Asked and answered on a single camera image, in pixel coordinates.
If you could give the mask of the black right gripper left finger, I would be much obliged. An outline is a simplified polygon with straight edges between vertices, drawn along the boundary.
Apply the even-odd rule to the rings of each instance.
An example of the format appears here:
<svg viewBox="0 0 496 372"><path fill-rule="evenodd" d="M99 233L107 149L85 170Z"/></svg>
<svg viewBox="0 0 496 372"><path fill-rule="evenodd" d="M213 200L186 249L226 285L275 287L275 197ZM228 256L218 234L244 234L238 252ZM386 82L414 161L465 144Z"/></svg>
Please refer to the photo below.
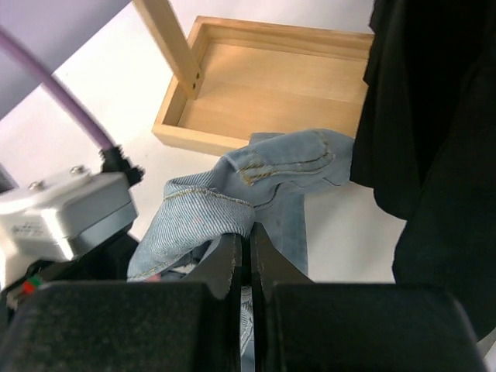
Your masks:
<svg viewBox="0 0 496 372"><path fill-rule="evenodd" d="M53 282L19 307L3 371L238 371L242 239L172 282Z"/></svg>

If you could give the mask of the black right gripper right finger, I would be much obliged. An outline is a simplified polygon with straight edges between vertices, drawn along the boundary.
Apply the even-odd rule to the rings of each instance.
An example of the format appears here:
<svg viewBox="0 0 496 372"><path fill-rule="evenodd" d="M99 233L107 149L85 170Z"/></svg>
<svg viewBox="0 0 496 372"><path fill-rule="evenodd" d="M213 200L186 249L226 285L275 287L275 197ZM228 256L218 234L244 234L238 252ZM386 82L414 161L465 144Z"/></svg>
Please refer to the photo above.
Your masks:
<svg viewBox="0 0 496 372"><path fill-rule="evenodd" d="M315 283L250 234L258 371L485 371L461 305L444 290Z"/></svg>

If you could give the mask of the light blue buttoned denim skirt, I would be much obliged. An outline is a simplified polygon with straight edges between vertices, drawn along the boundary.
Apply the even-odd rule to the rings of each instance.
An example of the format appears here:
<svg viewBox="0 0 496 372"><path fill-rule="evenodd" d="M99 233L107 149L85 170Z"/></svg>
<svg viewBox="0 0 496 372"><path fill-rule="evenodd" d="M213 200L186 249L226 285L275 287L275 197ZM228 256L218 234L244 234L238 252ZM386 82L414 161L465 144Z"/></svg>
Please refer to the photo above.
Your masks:
<svg viewBox="0 0 496 372"><path fill-rule="evenodd" d="M256 133L209 171L177 177L133 254L130 281L166 274L210 254L222 235L248 236L263 225L275 248L308 270L304 196L350 179L352 138L328 129Z"/></svg>

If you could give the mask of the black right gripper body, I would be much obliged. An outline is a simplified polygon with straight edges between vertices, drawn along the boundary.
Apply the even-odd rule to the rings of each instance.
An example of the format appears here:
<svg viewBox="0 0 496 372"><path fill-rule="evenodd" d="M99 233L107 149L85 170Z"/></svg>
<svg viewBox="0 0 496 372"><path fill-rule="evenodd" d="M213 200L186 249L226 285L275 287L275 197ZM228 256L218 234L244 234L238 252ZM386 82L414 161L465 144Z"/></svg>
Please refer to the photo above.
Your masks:
<svg viewBox="0 0 496 372"><path fill-rule="evenodd" d="M38 260L1 291L1 320L8 322L19 305L38 287L51 281L115 281L127 278L138 241L121 230L85 255L67 262Z"/></svg>

